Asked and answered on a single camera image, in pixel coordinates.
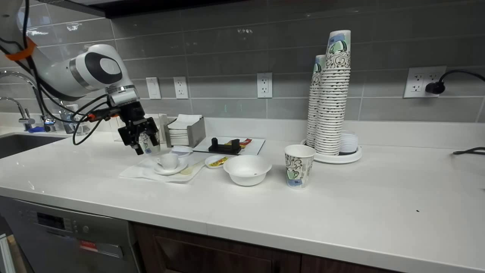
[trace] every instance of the stainless steel sink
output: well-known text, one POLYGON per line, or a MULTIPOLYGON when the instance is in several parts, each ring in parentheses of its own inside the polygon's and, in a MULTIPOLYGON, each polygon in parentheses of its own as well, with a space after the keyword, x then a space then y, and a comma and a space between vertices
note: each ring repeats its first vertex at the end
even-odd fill
POLYGON ((5 134, 0 136, 0 158, 18 154, 64 138, 60 136, 5 134))

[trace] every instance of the gray tile backsplash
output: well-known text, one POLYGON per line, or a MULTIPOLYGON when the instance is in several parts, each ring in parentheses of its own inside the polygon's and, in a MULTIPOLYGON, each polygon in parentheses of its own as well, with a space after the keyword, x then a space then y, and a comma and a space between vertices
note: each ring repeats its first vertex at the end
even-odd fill
MULTIPOLYGON (((485 0, 248 0, 113 20, 32 3, 28 34, 44 54, 62 61, 112 45, 147 113, 306 119, 314 57, 330 31, 350 29, 345 119, 485 122, 485 85, 465 74, 448 76, 440 98, 402 98, 409 67, 485 74, 485 0), (272 99, 257 98, 258 72, 273 73, 272 99), (187 77, 188 100, 175 99, 174 76, 187 77), (146 77, 158 77, 161 100, 148 99, 146 77)), ((3 55, 0 68, 21 71, 3 55)), ((38 111, 16 78, 0 79, 0 96, 38 111)), ((17 109, 3 102, 0 111, 17 109)))

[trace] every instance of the saucer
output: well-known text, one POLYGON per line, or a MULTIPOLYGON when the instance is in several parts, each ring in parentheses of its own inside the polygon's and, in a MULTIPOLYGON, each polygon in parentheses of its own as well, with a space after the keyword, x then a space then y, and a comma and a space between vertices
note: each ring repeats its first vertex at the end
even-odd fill
POLYGON ((185 169, 187 167, 187 162, 185 160, 182 160, 182 159, 178 159, 178 164, 177 164, 177 167, 173 170, 165 170, 162 165, 160 164, 160 159, 157 158, 157 165, 155 165, 155 167, 153 168, 153 171, 156 173, 156 174, 159 174, 159 175, 172 175, 172 174, 176 174, 176 173, 179 173, 181 170, 185 169))

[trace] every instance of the light switch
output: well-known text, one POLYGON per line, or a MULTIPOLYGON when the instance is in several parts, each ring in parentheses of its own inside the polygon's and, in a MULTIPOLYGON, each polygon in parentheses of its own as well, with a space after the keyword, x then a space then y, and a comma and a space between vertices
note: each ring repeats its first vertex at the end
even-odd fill
POLYGON ((158 78, 151 77, 146 79, 146 86, 148 87, 148 95, 150 99, 161 99, 160 86, 158 85, 158 78))

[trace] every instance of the black holder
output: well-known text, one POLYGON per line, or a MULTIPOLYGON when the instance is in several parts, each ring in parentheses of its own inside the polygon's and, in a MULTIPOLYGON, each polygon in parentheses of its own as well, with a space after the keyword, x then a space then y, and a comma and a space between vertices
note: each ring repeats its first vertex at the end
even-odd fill
POLYGON ((212 145, 209 147, 209 152, 218 154, 238 154, 241 151, 239 139, 231 140, 231 145, 219 145, 217 138, 212 138, 212 145))

